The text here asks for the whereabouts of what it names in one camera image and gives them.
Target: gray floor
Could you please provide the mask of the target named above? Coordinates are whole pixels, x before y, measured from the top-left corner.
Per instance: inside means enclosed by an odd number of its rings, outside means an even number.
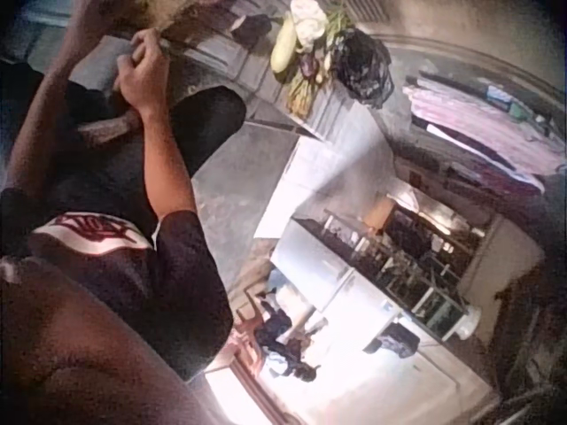
[[[63,34],[62,28],[19,21],[2,42],[3,56],[27,61],[34,69],[45,71]],[[126,41],[106,39],[102,49],[75,69],[72,80],[89,89],[109,89],[116,73],[114,60],[129,49]],[[259,104],[246,90],[194,64],[172,61],[170,79],[174,101],[198,89],[225,84],[246,101],[250,113],[261,111],[263,119],[287,122],[280,112]],[[228,288],[252,246],[254,231],[297,139],[289,133],[244,125],[194,178],[206,239]]]

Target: black plastic bag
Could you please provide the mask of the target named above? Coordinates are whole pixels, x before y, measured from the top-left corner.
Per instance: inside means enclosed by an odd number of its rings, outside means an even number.
[[[388,49],[361,30],[348,28],[335,37],[332,46],[333,77],[349,91],[353,99],[380,109],[393,92],[388,66]]]

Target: dark object on table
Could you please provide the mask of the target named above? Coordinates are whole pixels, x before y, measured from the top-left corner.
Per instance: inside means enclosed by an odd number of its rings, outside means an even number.
[[[237,43],[251,49],[261,37],[271,30],[272,22],[268,15],[245,15],[234,22],[230,33]]]
[[[400,359],[406,359],[417,352],[419,336],[410,332],[399,323],[392,323],[382,335],[374,338],[364,349],[367,354],[373,354],[380,348],[385,348],[398,354]]]
[[[393,92],[388,49],[356,28],[338,33],[332,46],[333,77],[362,104],[380,109]]]

